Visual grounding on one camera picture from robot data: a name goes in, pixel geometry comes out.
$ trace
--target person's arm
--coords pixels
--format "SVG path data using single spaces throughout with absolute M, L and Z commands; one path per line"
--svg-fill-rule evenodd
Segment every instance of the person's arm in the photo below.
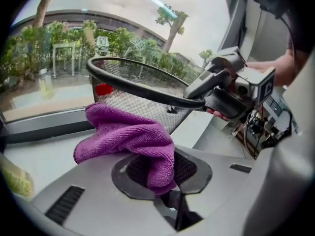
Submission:
M 305 65 L 307 58 L 307 53 L 298 50 L 296 51 L 296 64 L 298 72 Z M 273 66 L 276 69 L 275 87 L 288 86 L 293 81 L 293 51 L 291 49 L 287 49 L 283 56 L 274 61 L 247 62 L 246 65 L 262 73 Z

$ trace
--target glass window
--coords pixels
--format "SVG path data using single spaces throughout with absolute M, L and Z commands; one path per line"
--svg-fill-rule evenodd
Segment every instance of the glass window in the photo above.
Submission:
M 207 50 L 218 49 L 230 21 L 226 0 L 51 0 L 34 27 L 40 1 L 29 0 L 21 10 L 1 54 L 5 122 L 93 103 L 85 63 L 95 55 L 140 60 L 191 83 L 206 65 Z M 174 28 L 175 36 L 170 34 Z M 99 36 L 109 46 L 98 48 Z M 141 48 L 133 44 L 135 38 L 144 41 Z

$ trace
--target red object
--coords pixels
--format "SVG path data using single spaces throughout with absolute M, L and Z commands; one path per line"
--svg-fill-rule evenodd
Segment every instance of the red object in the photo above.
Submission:
M 95 87 L 95 92 L 98 96 L 107 95 L 111 93 L 112 91 L 113 91 L 113 88 L 106 83 L 99 84 Z

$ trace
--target cloud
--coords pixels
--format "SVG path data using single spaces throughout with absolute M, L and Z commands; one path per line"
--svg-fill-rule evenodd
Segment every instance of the cloud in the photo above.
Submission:
M 40 0 L 30 0 L 18 15 L 16 22 L 34 15 Z M 184 23 L 185 33 L 177 35 L 171 52 L 180 52 L 202 64 L 202 50 L 219 47 L 229 23 L 225 0 L 160 0 L 173 9 L 186 12 L 189 17 Z M 108 12 L 137 22 L 164 38 L 168 37 L 169 26 L 158 25 L 158 6 L 150 0 L 52 0 L 50 10 L 90 9 Z

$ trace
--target towel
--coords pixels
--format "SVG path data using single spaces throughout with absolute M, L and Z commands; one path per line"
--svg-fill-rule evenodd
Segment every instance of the towel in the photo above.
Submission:
M 129 150 L 151 157 L 147 187 L 156 195 L 176 186 L 175 146 L 160 123 L 101 103 L 89 105 L 85 111 L 96 133 L 76 146 L 73 157 L 77 164 L 97 156 Z

